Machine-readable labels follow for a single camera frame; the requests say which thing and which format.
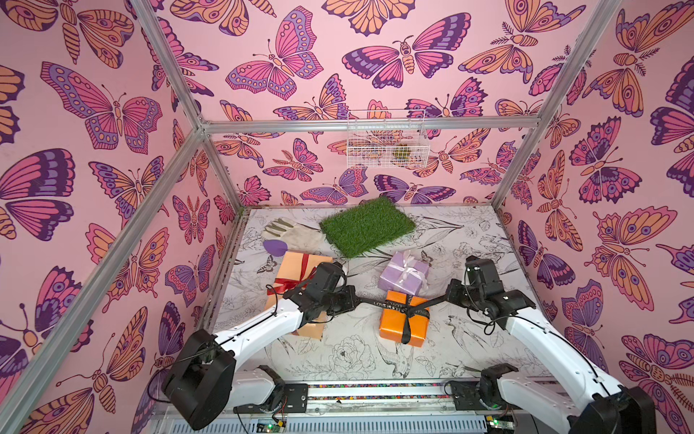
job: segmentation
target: butterfly wallpaper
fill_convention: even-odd
[[[0,308],[0,403],[192,129],[129,1],[58,3],[0,0],[13,41],[0,62],[0,279],[26,288]],[[243,122],[536,115],[597,3],[150,5],[204,119]],[[694,0],[623,8],[498,216],[557,329],[640,385],[660,431],[685,434],[694,428]],[[345,133],[211,138],[244,206],[378,196],[429,206],[489,203],[527,133],[426,131],[421,167],[387,169],[348,166]],[[406,134],[377,131],[364,144]],[[161,398],[167,365],[205,314],[238,216],[211,157],[200,148],[176,174],[22,433],[146,432],[148,392]]]
[[[553,325],[654,399],[659,432],[690,433],[694,1],[623,8],[518,177],[532,178],[532,205],[507,197],[501,211]],[[560,285],[567,269],[575,280]]]
[[[372,99],[399,110],[426,102],[433,117],[493,115],[500,99],[530,107],[546,96],[528,94],[530,85],[570,51],[596,4],[172,0],[155,13],[173,29],[169,39],[206,120],[227,120],[220,100],[254,120],[346,119]],[[463,89],[478,89],[461,94],[469,78]]]
[[[157,91],[166,76],[157,75],[158,59],[126,4],[80,5],[0,2],[0,26],[15,41],[3,48],[0,67],[0,279],[3,287],[23,288],[8,292],[0,308],[0,402],[192,129],[181,110],[174,112],[170,91]],[[214,69],[172,40],[186,71]],[[223,212],[210,212],[205,239],[196,233],[201,242],[186,243],[174,195],[194,204],[200,198],[208,209],[218,198]],[[140,399],[145,385],[176,357],[207,296],[187,306],[166,285],[167,272],[211,247],[214,262],[205,270],[216,276],[215,235],[228,239],[236,218],[228,204],[198,150],[23,432],[58,424],[58,432],[142,431],[152,404],[146,394]],[[57,402],[69,405],[51,421],[47,409]]]

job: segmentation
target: floral sketch tablecloth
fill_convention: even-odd
[[[420,292],[434,298],[446,291],[452,278],[462,279],[465,258],[490,258],[497,265],[507,290],[518,289],[536,298],[527,282],[509,240],[490,206],[439,206],[402,208],[417,229],[395,242],[381,246],[385,253],[366,253],[346,261],[348,279],[357,295],[385,299],[376,283],[390,256],[411,249],[430,263],[428,288]],[[271,257],[262,246],[260,233],[272,220],[284,217],[314,228],[329,215],[330,208],[258,209],[251,212],[226,292],[215,331],[230,328],[265,306],[265,285],[272,283],[282,258]],[[339,259],[327,242],[313,252]],[[381,309],[360,305],[325,325],[322,340],[286,335],[252,357],[244,368],[269,365],[285,380],[365,380],[386,378],[451,378],[477,376],[466,369],[509,362],[530,376],[548,376],[546,368],[518,340],[496,329],[487,336],[464,309],[449,303],[430,308],[431,322],[422,348],[378,337]],[[473,318],[484,319],[472,312]]]

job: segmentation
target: white ribbon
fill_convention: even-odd
[[[409,249],[403,251],[403,266],[401,267],[400,265],[393,264],[390,262],[388,264],[388,267],[392,267],[402,273],[400,273],[400,277],[396,282],[393,284],[398,286],[398,287],[403,287],[403,283],[407,280],[407,277],[412,275],[416,276],[420,281],[422,281],[422,290],[427,290],[427,278],[424,275],[423,272],[419,271],[418,269],[412,267],[412,265],[417,262],[417,258],[415,258],[412,254],[410,254]]]

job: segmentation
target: gift box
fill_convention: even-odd
[[[417,306],[427,299],[415,297],[412,295],[403,294],[402,292],[388,291],[386,300],[395,301],[406,306]],[[381,315],[381,325],[379,334],[384,339],[402,342],[403,344],[421,347],[427,338],[427,329],[429,328],[429,309],[426,309],[427,315],[412,315],[409,318],[409,341],[405,333],[405,314],[397,310],[384,309]]]
[[[332,262],[330,256],[310,255],[308,253],[299,253],[296,251],[288,251],[282,259],[280,269],[277,271],[277,277],[273,287],[281,297],[285,292],[292,290],[298,283],[309,278],[314,268],[321,262]],[[265,309],[275,305],[275,292],[267,290],[268,299],[265,303]],[[328,321],[328,316],[325,312],[316,318],[318,322]],[[292,334],[303,337],[312,337],[321,339],[323,337],[324,324],[306,324]]]
[[[378,287],[386,291],[400,291],[417,295],[426,285],[429,265],[417,260],[410,250],[399,251],[386,266],[378,279]]]

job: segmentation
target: ventilation grille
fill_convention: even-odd
[[[246,424],[249,433],[256,431],[257,419]],[[193,431],[186,421],[178,419],[173,423],[171,434],[189,433],[244,433],[239,421],[221,419],[212,422],[200,431]],[[288,434],[295,433],[368,433],[368,434],[409,434],[409,433],[486,433],[484,416],[446,415],[446,416],[390,416],[390,417],[290,417]]]

